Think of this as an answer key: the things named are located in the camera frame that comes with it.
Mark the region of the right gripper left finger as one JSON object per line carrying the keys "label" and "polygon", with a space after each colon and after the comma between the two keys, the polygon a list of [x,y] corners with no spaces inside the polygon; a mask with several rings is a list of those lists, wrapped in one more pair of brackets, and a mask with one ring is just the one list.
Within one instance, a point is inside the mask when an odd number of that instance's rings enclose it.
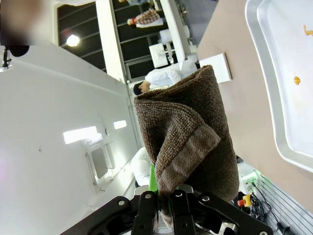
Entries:
{"label": "right gripper left finger", "polygon": [[64,235],[152,235],[158,214],[158,187],[155,165],[150,166],[148,189],[131,200],[117,196],[82,219]]}

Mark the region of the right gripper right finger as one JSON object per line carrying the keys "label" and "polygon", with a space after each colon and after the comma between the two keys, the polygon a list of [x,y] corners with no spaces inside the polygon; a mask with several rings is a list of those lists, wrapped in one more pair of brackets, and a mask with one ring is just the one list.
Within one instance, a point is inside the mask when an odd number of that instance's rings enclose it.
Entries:
{"label": "right gripper right finger", "polygon": [[175,190],[170,196],[170,212],[176,235],[195,235],[203,230],[211,235],[271,235],[273,229],[212,193],[195,196]]}

